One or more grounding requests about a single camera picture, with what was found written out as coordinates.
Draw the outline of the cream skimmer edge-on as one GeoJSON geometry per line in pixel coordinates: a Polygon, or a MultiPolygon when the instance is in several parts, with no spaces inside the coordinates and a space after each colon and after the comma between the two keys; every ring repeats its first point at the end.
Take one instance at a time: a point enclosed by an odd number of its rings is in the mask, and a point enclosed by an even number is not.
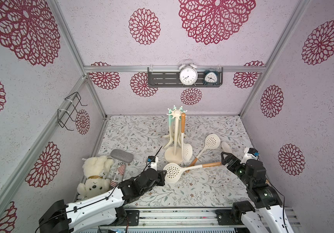
{"type": "Polygon", "coordinates": [[[188,170],[194,170],[194,169],[200,169],[200,168],[209,168],[209,167],[217,167],[221,166],[221,162],[215,162],[215,163],[209,163],[209,164],[203,164],[203,165],[196,165],[191,167],[182,168],[176,163],[169,163],[167,164],[163,170],[167,172],[165,176],[165,182],[167,183],[176,183],[182,174],[188,170]]]}

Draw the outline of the cream skimmer green handle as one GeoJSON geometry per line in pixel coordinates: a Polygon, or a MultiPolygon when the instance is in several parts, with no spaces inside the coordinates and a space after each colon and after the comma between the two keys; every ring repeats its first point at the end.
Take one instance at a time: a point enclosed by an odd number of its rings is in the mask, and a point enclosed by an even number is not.
{"type": "Polygon", "coordinates": [[[172,109],[168,108],[168,117],[169,117],[169,135],[164,136],[166,138],[169,138],[169,142],[163,147],[163,149],[167,149],[172,143],[173,143],[173,134],[172,134],[172,122],[173,122],[173,116],[172,116],[172,109]]]}
{"type": "Polygon", "coordinates": [[[183,107],[181,106],[179,111],[181,112],[180,116],[179,116],[179,123],[178,123],[178,140],[177,140],[177,143],[178,145],[181,147],[181,116],[182,116],[182,113],[184,112],[183,110],[183,107]]]}

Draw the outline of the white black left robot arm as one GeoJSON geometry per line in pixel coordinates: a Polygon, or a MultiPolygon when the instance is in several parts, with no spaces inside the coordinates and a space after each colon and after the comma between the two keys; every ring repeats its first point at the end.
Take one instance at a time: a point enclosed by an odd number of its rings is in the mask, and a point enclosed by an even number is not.
{"type": "Polygon", "coordinates": [[[76,203],[56,201],[39,219],[39,226],[35,231],[79,233],[100,225],[119,225],[127,218],[123,206],[139,200],[155,186],[163,186],[166,174],[165,170],[149,168],[93,198],[76,203]]]}

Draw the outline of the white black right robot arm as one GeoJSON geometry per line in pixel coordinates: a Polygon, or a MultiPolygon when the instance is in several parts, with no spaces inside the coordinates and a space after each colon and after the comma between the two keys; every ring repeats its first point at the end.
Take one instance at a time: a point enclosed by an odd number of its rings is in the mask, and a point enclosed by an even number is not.
{"type": "Polygon", "coordinates": [[[221,163],[246,186],[249,201],[233,203],[230,218],[242,223],[251,233],[293,233],[277,190],[266,183],[263,163],[251,156],[238,159],[228,152],[221,153],[221,163]]]}

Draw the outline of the cream utensil rack stand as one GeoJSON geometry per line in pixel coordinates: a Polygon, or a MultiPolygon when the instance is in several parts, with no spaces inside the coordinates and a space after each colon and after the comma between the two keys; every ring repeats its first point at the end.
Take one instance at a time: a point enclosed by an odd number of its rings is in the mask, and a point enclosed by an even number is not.
{"type": "Polygon", "coordinates": [[[176,163],[180,164],[183,162],[182,159],[182,149],[178,146],[177,140],[178,140],[178,123],[179,123],[179,116],[181,112],[179,111],[180,108],[177,108],[174,106],[172,108],[172,116],[173,116],[173,122],[172,122],[172,134],[173,134],[173,143],[165,149],[165,159],[169,163],[176,163]]]}

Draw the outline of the grey oblong case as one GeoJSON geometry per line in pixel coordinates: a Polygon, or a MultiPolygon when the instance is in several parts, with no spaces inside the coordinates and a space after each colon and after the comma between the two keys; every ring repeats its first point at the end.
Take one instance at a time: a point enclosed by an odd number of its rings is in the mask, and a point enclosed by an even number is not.
{"type": "Polygon", "coordinates": [[[131,163],[134,159],[134,155],[132,153],[120,149],[112,150],[110,156],[124,163],[131,163]]]}

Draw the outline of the flag pattern packet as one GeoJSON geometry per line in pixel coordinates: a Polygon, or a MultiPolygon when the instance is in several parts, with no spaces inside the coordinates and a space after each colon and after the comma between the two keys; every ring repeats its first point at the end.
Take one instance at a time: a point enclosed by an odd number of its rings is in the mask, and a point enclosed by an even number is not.
{"type": "Polygon", "coordinates": [[[127,164],[124,162],[119,162],[117,164],[116,169],[111,178],[111,182],[110,182],[111,188],[116,187],[120,182],[123,181],[126,167],[127,167],[127,164]]]}

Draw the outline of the white teddy bear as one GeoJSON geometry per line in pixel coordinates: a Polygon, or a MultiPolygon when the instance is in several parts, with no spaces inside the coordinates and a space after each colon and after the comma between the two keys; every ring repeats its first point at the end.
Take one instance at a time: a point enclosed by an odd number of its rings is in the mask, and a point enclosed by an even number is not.
{"type": "Polygon", "coordinates": [[[106,155],[84,159],[82,166],[85,183],[79,183],[77,192],[84,198],[93,198],[110,190],[111,180],[107,179],[114,160],[106,155]]]}

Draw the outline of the dark green alarm clock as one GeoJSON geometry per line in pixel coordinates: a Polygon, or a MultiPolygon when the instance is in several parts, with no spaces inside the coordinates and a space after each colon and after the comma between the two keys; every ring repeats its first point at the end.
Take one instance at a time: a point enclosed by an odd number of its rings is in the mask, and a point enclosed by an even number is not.
{"type": "Polygon", "coordinates": [[[217,85],[219,75],[215,69],[208,69],[204,72],[204,85],[217,85]]]}

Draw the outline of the white alarm clock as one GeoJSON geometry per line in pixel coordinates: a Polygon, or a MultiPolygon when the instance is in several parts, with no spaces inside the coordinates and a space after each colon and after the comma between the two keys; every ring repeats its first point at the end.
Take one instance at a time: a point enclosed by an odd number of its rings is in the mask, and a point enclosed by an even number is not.
{"type": "Polygon", "coordinates": [[[195,85],[198,79],[198,66],[192,59],[185,59],[178,70],[180,71],[179,80],[183,85],[195,85]]]}

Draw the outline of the metal base rail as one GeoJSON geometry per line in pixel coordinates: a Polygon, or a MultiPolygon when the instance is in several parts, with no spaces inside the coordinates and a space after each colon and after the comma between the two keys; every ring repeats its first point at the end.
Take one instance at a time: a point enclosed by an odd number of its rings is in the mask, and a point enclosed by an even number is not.
{"type": "Polygon", "coordinates": [[[122,223],[110,222],[115,212],[105,211],[91,224],[70,224],[74,233],[247,233],[230,218],[231,208],[125,208],[122,223]]]}

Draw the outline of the grey wall shelf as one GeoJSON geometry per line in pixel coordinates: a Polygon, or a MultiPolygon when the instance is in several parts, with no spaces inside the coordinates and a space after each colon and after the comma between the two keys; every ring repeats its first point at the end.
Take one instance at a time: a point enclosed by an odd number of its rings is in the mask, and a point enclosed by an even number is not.
{"type": "Polygon", "coordinates": [[[208,70],[198,70],[198,79],[195,84],[192,85],[183,85],[179,78],[180,72],[161,72],[154,71],[152,68],[148,68],[147,78],[149,87],[220,87],[223,84],[222,71],[216,71],[215,69],[208,70]],[[209,73],[213,72],[217,75],[218,80],[214,84],[209,84],[205,81],[205,76],[209,73]]]}

